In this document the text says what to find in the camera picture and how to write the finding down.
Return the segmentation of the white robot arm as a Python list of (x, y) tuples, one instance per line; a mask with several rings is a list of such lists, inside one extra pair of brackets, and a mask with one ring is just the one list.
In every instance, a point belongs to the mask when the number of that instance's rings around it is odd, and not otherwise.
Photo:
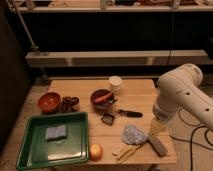
[(190, 63), (183, 64), (159, 77), (150, 135), (158, 135), (180, 108), (191, 113), (213, 131), (213, 99), (199, 89), (202, 80), (201, 69)]

